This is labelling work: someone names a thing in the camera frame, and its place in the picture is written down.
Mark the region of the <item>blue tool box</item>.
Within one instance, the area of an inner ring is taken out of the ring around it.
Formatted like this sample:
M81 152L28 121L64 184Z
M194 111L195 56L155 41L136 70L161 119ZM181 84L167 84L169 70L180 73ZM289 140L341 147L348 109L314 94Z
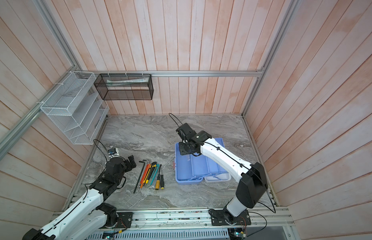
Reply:
M194 185L205 181L204 177L228 173L223 167L204 155L181 156L175 144L175 180L179 185Z

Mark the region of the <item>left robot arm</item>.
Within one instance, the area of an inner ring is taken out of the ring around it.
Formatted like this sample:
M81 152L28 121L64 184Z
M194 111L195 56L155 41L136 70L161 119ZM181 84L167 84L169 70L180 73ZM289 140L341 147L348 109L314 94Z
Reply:
M41 229L31 229L24 240L85 240L96 230L115 229L119 216L107 200L121 184L124 174L136 168L134 156L111 158L105 170L71 207Z

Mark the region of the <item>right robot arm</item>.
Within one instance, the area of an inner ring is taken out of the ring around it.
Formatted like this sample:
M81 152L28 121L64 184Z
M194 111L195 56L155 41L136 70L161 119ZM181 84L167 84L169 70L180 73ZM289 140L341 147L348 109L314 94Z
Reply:
M200 154L223 167L238 183L235 196L223 209L226 221L234 221L247 209L252 209L268 190L266 172L262 164L242 160L227 150L205 131L176 129L181 137L182 155Z

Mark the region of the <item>black handle screwdriver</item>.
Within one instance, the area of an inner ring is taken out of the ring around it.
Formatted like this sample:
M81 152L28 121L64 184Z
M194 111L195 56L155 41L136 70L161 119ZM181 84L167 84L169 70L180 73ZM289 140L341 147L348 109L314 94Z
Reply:
M159 182L160 182L160 188L161 189L164 189L163 167L161 167L161 169L160 169L160 179L159 179Z

